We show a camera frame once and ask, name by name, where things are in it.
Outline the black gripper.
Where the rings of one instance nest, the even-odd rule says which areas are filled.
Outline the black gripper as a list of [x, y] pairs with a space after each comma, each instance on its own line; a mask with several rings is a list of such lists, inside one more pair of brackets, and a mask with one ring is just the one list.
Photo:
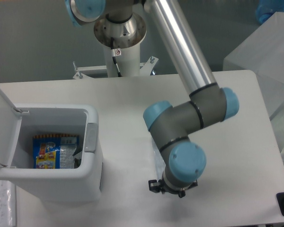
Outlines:
[[[162, 194], [165, 193], [170, 193], [170, 188], [166, 184], [165, 180], [161, 178], [160, 180], [149, 180], [148, 181], [149, 185], [149, 190], [151, 192], [161, 192]], [[194, 188], [198, 186], [198, 181], [194, 181], [191, 185], [190, 188]]]

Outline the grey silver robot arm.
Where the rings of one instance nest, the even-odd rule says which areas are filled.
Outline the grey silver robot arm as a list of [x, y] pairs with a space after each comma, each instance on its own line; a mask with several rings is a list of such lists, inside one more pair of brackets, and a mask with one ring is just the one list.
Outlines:
[[146, 35], [144, 20], [133, 12], [137, 4], [152, 16], [190, 98], [178, 106], [160, 101], [143, 113], [148, 131], [165, 162], [162, 177], [150, 180], [149, 190], [184, 197], [186, 190], [197, 186], [206, 165], [205, 153], [188, 136], [235, 116], [240, 105], [230, 88], [217, 84], [178, 1], [65, 2], [73, 25], [94, 23], [95, 37], [106, 50], [107, 74], [119, 78], [142, 73], [139, 54], [126, 52], [139, 47]]

